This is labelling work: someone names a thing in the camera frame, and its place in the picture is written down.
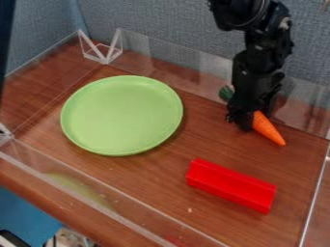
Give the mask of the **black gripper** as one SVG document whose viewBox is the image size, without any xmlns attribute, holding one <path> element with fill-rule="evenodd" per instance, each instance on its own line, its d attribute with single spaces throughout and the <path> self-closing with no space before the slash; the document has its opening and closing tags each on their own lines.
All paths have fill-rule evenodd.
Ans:
<svg viewBox="0 0 330 247">
<path fill-rule="evenodd" d="M 261 110 L 270 118 L 281 102 L 278 92 L 285 74 L 277 70 L 255 71 L 257 68 L 247 64 L 247 52 L 242 51 L 233 64 L 235 92 L 227 103 L 227 121 L 243 131 L 253 130 L 254 112 Z"/>
</svg>

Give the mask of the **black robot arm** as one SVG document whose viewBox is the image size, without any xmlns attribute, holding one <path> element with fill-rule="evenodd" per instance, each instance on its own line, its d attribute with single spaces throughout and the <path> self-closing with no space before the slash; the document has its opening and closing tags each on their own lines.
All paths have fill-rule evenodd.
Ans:
<svg viewBox="0 0 330 247">
<path fill-rule="evenodd" d="M 281 71 L 293 53 L 291 17 L 279 0 L 207 0 L 218 28 L 242 31 L 245 49 L 234 57 L 234 95 L 227 103 L 227 121 L 249 131 L 254 113 L 270 116 L 282 87 Z"/>
</svg>

